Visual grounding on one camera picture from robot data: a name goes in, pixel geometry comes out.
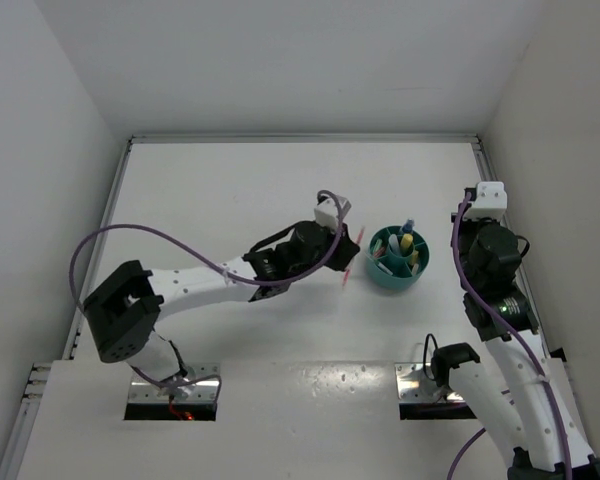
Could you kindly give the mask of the red pen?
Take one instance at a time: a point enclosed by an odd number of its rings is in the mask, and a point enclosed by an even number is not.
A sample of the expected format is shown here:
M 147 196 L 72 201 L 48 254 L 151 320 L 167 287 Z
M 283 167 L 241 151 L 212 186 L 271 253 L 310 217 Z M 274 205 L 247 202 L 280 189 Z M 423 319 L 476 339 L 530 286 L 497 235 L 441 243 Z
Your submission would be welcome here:
M 361 251 L 360 244 L 361 244 L 361 242 L 362 242 L 362 240 L 364 238 L 365 230 L 366 230 L 366 227 L 362 226 L 361 229 L 360 229 L 360 231 L 359 231 L 359 233 L 358 233 L 358 235 L 357 235 L 357 237 L 356 237 L 355 244 L 358 247 L 358 253 L 355 254 L 354 257 L 351 259 L 351 261 L 349 262 L 349 264 L 348 264 L 348 266 L 347 266 L 347 268 L 346 268 L 346 270 L 344 272 L 344 275 L 343 275 L 343 278 L 342 278 L 342 284 L 341 284 L 343 290 L 346 288 L 346 285 L 347 285 L 347 282 L 348 282 L 349 277 L 351 275 L 354 263 L 356 261 L 356 257 L 360 253 L 360 251 Z

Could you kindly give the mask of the yellow highlighter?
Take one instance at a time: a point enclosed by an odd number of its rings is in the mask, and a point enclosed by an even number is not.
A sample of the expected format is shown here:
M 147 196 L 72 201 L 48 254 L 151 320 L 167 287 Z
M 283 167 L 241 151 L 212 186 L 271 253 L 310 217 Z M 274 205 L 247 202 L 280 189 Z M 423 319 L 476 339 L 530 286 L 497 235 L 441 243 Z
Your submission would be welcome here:
M 400 239 L 400 251 L 404 257 L 409 256 L 414 247 L 414 238 L 411 233 L 405 233 Z

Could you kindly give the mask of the blue highlighter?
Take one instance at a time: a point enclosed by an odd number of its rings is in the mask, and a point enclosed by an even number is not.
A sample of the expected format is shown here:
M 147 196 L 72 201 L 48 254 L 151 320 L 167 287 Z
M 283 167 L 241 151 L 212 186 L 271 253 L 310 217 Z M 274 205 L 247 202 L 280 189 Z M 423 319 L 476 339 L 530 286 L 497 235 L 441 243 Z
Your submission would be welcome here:
M 388 246 L 389 246 L 389 250 L 396 256 L 401 256 L 402 255 L 402 251 L 400 248 L 400 242 L 398 240 L 398 237 L 395 234 L 392 234 L 389 236 L 388 238 Z

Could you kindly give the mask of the clear glue bottle blue cap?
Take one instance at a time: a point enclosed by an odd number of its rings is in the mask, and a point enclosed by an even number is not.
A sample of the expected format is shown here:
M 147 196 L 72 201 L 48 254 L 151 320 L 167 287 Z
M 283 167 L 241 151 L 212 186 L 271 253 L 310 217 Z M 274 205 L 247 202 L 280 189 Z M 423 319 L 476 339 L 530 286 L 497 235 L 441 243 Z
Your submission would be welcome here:
M 415 220 L 410 218 L 402 226 L 401 231 L 403 234 L 411 234 L 414 230 Z

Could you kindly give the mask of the pink highlighter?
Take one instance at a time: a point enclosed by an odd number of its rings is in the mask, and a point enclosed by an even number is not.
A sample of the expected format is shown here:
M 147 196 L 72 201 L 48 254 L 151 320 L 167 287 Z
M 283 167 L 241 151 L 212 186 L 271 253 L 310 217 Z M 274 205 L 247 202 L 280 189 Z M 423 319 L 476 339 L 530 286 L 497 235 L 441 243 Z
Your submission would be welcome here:
M 383 244 L 383 241 L 381 239 L 377 239 L 372 249 L 372 256 L 374 258 L 380 258 L 384 255 L 384 251 L 385 246 Z

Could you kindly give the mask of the green pen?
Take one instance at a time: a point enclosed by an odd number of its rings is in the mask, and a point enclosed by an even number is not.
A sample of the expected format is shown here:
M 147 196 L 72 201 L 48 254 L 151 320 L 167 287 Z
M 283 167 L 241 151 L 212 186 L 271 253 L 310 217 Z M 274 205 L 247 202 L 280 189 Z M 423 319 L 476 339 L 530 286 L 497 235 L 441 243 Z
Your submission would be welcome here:
M 380 261 L 376 261 L 375 264 L 386 275 L 389 275 L 389 276 L 394 275 L 393 272 L 388 267 L 386 267 L 383 263 L 381 263 Z

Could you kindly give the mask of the grey eraser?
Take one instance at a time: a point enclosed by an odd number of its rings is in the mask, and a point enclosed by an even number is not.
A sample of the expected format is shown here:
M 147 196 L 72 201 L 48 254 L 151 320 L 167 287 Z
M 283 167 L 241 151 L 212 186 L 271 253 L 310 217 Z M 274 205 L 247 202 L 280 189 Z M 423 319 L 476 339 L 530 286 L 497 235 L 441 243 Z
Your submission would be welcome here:
M 415 250 L 411 254 L 408 264 L 409 264 L 411 275 L 415 276 L 419 271 L 419 265 L 420 265 L 419 252 L 417 250 Z

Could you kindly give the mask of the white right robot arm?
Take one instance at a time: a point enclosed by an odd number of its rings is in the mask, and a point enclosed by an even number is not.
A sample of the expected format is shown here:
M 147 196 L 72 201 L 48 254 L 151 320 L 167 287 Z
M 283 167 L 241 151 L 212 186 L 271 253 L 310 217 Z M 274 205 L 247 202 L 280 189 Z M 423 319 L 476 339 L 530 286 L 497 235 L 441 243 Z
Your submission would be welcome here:
M 537 320 L 515 284 L 527 250 L 496 219 L 453 217 L 451 248 L 465 313 L 509 390 L 503 395 L 467 343 L 436 349 L 438 386 L 458 393 L 498 448 L 509 479 L 600 479 L 597 456 L 547 368 Z

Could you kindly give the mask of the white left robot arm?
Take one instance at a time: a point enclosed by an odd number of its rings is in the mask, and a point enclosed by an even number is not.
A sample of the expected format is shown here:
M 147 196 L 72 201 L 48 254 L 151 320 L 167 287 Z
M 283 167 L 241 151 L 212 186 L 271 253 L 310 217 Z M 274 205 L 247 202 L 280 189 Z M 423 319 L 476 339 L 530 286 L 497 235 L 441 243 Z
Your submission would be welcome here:
M 124 362 L 148 383 L 174 391 L 199 376 L 174 342 L 157 333 L 158 322 L 200 307 L 279 296 L 319 268 L 345 271 L 359 252 L 346 225 L 300 221 L 221 264 L 159 270 L 127 261 L 84 300 L 83 312 L 103 363 Z

